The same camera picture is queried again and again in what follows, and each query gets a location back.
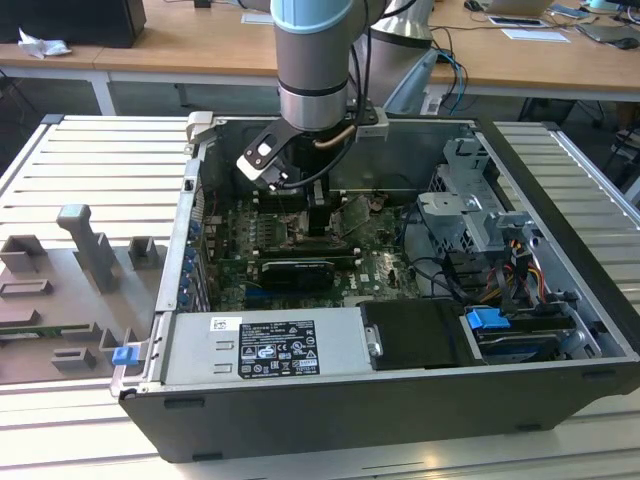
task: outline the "motherboard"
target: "motherboard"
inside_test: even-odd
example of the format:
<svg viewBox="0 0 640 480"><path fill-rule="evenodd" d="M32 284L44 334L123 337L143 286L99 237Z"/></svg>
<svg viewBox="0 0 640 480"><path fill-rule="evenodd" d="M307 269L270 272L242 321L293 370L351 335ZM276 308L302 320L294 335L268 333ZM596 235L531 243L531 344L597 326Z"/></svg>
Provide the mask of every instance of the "motherboard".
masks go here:
<svg viewBox="0 0 640 480"><path fill-rule="evenodd" d="M203 249L218 311L357 306L418 298L398 241L403 207L376 194L343 194L329 227L310 235L306 209L288 198L212 205Z"/></svg>

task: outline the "screw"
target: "screw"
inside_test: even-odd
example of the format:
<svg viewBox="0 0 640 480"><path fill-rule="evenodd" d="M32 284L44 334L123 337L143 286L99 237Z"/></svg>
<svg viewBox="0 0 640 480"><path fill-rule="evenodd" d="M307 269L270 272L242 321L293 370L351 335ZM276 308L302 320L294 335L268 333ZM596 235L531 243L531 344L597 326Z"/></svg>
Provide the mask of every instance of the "screw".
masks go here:
<svg viewBox="0 0 640 480"><path fill-rule="evenodd" d="M378 350L377 346L374 343L368 344L367 347L369 350L369 355L371 355L372 357L380 356L380 351Z"/></svg>

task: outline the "desk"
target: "desk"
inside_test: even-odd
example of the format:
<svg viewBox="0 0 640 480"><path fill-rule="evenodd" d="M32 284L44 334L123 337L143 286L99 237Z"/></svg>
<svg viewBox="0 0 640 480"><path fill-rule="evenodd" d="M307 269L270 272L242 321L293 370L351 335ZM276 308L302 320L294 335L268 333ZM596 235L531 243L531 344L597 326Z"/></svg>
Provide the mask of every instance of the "desk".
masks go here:
<svg viewBox="0 0 640 480"><path fill-rule="evenodd" d="M492 26L474 21L462 3L436 4L431 25ZM116 114L109 91L114 81L277 84L271 26L242 24L243 12L223 4L194 9L191 2L145 0L145 9L146 29L134 48L74 46L69 56L38 60L15 45L0 45L0 68L13 77L89 81L104 115ZM563 32L571 40L567 44L510 40L500 30L451 33L455 53L469 71L468 94L640 101L638 51L600 45L575 31ZM435 35L446 48L445 32ZM451 81L451 68L438 65L430 92L441 94Z"/></svg>
<svg viewBox="0 0 640 480"><path fill-rule="evenodd" d="M462 7L462 0L436 4L429 20L432 27L494 27L483 14ZM561 2L577 7L577 1ZM553 25L570 19L562 16L544 20ZM598 25L620 25L601 16ZM640 100L640 50L620 50L599 44L575 29L560 32L571 43L518 41L500 29L450 30L454 51L469 71L471 95L561 98L572 100ZM434 32L438 44L448 48L446 33ZM451 68L438 65L432 84L451 82Z"/></svg>

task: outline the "warning label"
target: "warning label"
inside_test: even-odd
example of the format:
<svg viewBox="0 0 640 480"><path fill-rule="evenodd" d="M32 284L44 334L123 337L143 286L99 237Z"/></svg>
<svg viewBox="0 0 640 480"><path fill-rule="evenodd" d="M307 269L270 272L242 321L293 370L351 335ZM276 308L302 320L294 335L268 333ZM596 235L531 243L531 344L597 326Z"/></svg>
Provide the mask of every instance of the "warning label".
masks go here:
<svg viewBox="0 0 640 480"><path fill-rule="evenodd" d="M238 375L244 379L318 375L313 320L240 325Z"/></svg>

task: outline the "floor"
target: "floor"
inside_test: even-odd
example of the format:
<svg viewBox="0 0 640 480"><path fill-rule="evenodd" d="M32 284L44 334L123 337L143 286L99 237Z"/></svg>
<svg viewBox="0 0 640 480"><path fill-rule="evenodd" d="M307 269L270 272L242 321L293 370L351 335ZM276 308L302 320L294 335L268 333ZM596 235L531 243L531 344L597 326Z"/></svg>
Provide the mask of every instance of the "floor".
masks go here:
<svg viewBox="0 0 640 480"><path fill-rule="evenodd" d="M19 92L5 88L0 98L0 170L15 155L38 125L45 113L98 115L98 104L88 83L69 80L22 79L16 81L20 92L33 105L21 98ZM181 107L178 93L171 84L115 83L115 101L122 115L176 115L184 116L192 110L213 110L221 113L269 114L277 113L278 97L272 87L188 85L188 99L192 106ZM474 117L487 115L493 120L516 120L523 99L507 97L468 97L459 106L456 115ZM561 114L566 104L554 102L545 112L553 118ZM587 102L585 109L575 106L563 123L563 131L598 166L606 163L611 155L610 146L616 130L615 105L604 103L605 121L601 128L592 126L592 118L586 113L597 113L594 102ZM617 157L609 175L617 175L623 159Z"/></svg>

